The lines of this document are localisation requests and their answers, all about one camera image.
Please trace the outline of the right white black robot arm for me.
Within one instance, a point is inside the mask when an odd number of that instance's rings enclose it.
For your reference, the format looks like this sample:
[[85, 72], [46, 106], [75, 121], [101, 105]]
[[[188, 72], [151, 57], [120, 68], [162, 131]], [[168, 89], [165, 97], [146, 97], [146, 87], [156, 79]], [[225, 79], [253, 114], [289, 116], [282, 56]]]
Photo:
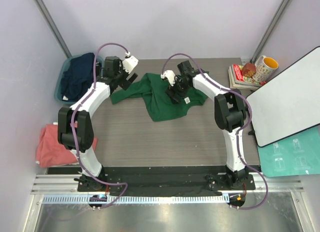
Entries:
[[249, 177], [243, 148], [243, 130], [245, 125], [246, 108], [240, 93], [228, 89], [215, 82], [201, 69], [194, 69], [189, 61], [177, 65], [180, 72], [176, 75], [172, 70], [163, 71], [161, 79], [169, 86], [166, 94], [173, 103], [180, 103], [187, 97], [187, 92], [197, 89], [214, 102], [214, 120], [223, 132], [227, 160], [225, 181], [229, 188], [242, 187]]

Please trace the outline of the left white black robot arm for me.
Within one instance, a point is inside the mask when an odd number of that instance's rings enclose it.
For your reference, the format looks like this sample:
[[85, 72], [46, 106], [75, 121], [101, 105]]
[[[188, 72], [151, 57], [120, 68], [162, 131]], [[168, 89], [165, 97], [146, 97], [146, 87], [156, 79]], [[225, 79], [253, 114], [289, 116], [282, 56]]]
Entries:
[[102, 68], [95, 68], [98, 75], [88, 91], [78, 102], [58, 112], [57, 139], [69, 150], [81, 166], [81, 175], [76, 179], [80, 190], [102, 191], [107, 186], [107, 177], [94, 149], [92, 116], [104, 100], [121, 87], [126, 90], [137, 78], [133, 72], [138, 59], [126, 54], [124, 59], [106, 57]]

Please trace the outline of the green t shirt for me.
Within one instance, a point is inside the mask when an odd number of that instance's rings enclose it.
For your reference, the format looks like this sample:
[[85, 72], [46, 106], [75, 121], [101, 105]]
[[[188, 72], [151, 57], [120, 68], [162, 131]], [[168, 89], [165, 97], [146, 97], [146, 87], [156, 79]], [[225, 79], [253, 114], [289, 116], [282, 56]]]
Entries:
[[128, 89], [114, 92], [110, 99], [116, 104], [128, 98], [143, 98], [152, 121], [162, 122], [186, 116], [191, 107], [202, 106], [208, 98], [203, 92], [190, 88], [187, 100], [174, 104], [166, 94], [168, 85], [159, 74], [146, 73], [140, 81], [131, 84]]

